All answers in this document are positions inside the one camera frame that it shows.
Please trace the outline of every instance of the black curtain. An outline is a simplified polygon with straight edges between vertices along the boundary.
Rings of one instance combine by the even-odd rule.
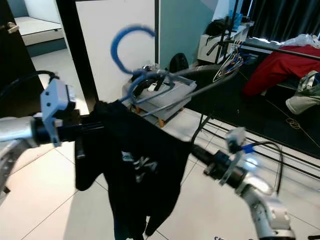
[[[253,0],[249,36],[285,41],[320,32],[320,0]]]

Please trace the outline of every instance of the black door frame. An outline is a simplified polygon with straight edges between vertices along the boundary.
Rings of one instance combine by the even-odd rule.
[[[99,98],[76,7],[76,2],[83,1],[96,0],[56,0],[56,4],[84,99],[91,112]],[[159,0],[154,0],[155,63],[159,63],[159,5]]]

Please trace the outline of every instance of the black floor mat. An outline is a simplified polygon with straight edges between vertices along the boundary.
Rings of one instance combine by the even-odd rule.
[[[285,104],[285,100],[291,97],[294,91],[278,86],[268,90],[266,96],[246,98],[242,95],[242,88],[260,62],[241,67],[233,79],[194,97],[186,107],[205,115],[213,111],[214,118],[218,120],[246,127],[249,132],[320,158],[320,147],[305,133],[307,132],[320,144],[320,107],[311,107],[296,116]],[[197,82],[197,89],[208,85],[212,82],[212,78],[211,74],[198,74],[192,77]],[[289,118],[297,120],[305,132],[292,128],[287,122]]]

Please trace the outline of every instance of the red cloth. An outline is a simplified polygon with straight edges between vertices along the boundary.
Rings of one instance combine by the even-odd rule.
[[[320,57],[320,49],[310,45],[283,46],[280,49]],[[255,96],[290,76],[302,78],[312,70],[320,72],[320,61],[273,52],[256,68],[242,91],[247,96]]]

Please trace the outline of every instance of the white mattress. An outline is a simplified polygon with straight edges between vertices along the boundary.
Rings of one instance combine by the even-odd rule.
[[[64,37],[59,23],[44,21],[29,16],[16,17],[16,24],[26,46]]]

